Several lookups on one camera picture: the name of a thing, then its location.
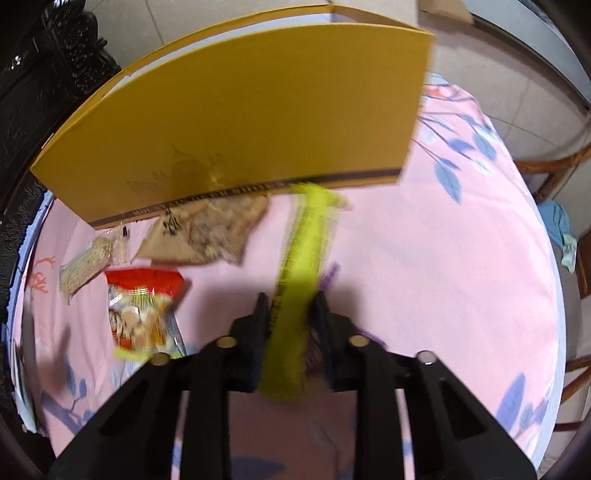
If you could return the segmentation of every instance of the clear plastic bag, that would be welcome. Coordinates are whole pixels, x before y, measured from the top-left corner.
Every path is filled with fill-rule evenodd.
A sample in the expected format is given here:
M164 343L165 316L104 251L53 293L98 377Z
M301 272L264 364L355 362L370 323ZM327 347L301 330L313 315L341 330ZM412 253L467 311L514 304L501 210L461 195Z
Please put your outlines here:
M127 263L128 229L118 225L96 237L76 258L60 267L60 292L67 304L74 294L110 265Z
M107 270L109 322L115 356L144 361L156 352L173 358L186 354L170 307L184 279L176 270L129 268Z

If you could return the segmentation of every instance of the blue cloth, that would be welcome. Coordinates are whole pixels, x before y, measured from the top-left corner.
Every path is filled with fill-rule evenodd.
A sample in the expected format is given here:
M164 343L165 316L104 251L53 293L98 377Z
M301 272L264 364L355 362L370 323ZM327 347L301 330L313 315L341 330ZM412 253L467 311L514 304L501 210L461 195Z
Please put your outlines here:
M538 205L540 216L548 232L550 239L556 243L560 248L564 246L562 236L565 233L570 233L570 219L569 214L562 205L556 203L554 200L546 200Z

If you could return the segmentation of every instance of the cardboard flap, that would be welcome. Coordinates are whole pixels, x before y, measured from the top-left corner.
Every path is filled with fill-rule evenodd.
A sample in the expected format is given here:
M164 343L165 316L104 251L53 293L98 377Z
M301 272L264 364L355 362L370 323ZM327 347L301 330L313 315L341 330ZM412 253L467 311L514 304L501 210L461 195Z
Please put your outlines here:
M322 23L211 43L95 102L31 170L95 226L240 186L392 176L430 41L408 28Z

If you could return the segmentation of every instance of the plastic packaging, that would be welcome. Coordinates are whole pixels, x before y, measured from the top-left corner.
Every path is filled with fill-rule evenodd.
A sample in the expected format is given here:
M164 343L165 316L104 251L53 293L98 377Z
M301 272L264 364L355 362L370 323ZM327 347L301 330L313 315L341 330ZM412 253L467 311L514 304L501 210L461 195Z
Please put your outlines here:
M115 356L144 361L156 352L185 356L183 340L170 306L184 279L176 270L107 270L109 323Z
M96 237L76 258L60 267L60 292L68 305L80 288L109 265L127 262L126 226L118 225Z
M248 236L265 215L265 196L203 199L166 211L149 230L135 258L205 265L240 264Z
M560 263L573 273L577 261L577 239L569 233L562 236L562 260Z

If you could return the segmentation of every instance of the bed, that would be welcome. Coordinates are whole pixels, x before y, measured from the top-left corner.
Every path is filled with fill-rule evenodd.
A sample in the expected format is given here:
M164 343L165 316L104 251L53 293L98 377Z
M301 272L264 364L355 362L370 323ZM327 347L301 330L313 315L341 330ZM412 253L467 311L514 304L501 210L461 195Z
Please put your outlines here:
M331 309L390 351L435 351L538 466L563 384L560 280L534 200L477 101L429 75L401 180L341 193L353 208L340 213L324 265L335 273ZM273 294L292 202L271 198L242 265L179 268L191 284L175 311L188 353L224 335L258 292ZM60 297L59 266L97 232L49 194L44 206L15 283L10 337L34 425L58 455L138 365L113 356L104 275L70 306ZM153 221L129 224L132 255ZM233 396L235 478L351 478L354 405L316 377L297 405ZM180 455L177 442L174 472Z

